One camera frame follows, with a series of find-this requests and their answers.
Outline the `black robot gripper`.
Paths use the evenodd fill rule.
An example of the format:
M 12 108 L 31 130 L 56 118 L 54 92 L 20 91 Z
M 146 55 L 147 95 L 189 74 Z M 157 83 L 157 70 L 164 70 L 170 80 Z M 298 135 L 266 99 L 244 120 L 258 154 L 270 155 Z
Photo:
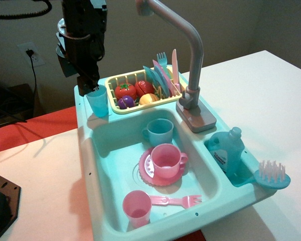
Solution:
M 107 24 L 106 1 L 61 1 L 63 18 L 57 36 L 63 39 L 60 50 L 79 74 L 80 96 L 99 89 L 97 62 L 105 55 Z

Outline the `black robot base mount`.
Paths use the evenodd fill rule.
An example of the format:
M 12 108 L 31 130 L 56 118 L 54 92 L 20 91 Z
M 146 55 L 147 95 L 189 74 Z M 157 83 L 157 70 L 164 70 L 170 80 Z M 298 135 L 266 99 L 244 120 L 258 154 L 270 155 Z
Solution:
M 0 237 L 18 218 L 21 187 L 0 176 Z

